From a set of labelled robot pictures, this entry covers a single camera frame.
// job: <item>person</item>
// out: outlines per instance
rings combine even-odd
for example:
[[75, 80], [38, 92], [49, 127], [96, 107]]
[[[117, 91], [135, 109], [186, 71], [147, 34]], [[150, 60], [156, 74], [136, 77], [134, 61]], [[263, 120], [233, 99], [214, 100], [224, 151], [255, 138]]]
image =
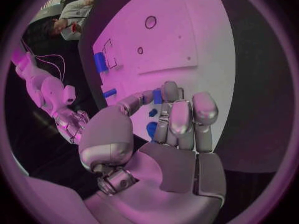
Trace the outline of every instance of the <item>person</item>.
[[84, 21], [95, 0], [77, 0], [70, 2], [63, 9], [59, 19], [52, 19], [45, 25], [48, 36], [61, 34], [65, 40], [79, 40]]

